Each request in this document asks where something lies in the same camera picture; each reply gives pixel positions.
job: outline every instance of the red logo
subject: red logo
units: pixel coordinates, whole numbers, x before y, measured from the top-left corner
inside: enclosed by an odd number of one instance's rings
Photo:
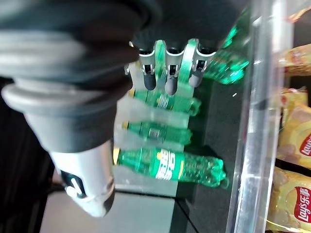
[[[296,65],[301,65],[302,60],[301,60],[301,53],[298,50],[294,50],[290,52],[292,55],[292,62]]]
[[[311,223],[311,190],[305,187],[295,187],[297,191],[297,201],[295,206],[295,217],[303,222]]]
[[[303,141],[299,151],[305,156],[311,156],[311,134],[309,134],[309,136]]]

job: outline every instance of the yellow snack bag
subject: yellow snack bag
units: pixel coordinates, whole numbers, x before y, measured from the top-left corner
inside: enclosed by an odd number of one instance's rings
[[[295,103],[279,134],[276,157],[311,168],[311,108]]]
[[[311,178],[275,167],[267,230],[311,232]]]
[[[305,87],[300,89],[284,88],[281,95],[281,109],[282,109],[282,126],[285,125],[287,117],[293,111],[295,102],[308,105],[308,92]]]
[[[296,76],[311,75],[311,44],[293,48],[285,54],[285,73]]]

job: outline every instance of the bottle neck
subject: bottle neck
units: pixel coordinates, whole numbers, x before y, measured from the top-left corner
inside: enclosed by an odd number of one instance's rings
[[[124,165],[133,171],[146,173],[149,171],[151,157],[148,149],[120,151],[118,164]]]
[[[148,91],[135,91],[134,98],[146,102]]]
[[[139,133],[140,130],[141,130],[141,127],[142,127],[142,123],[141,122],[129,123],[127,129]]]

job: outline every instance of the white surface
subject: white surface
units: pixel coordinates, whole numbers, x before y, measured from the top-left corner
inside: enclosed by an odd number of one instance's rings
[[[93,218],[65,193],[49,196],[41,233],[168,233],[174,201],[116,194],[110,212]]]

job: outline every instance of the lay's logo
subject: lay's logo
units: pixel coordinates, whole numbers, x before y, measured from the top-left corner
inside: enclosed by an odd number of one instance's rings
[[[303,141],[299,151],[305,156],[311,156],[311,134]]]
[[[305,187],[295,187],[297,191],[297,201],[294,210],[295,218],[300,221],[311,223],[311,190]]]

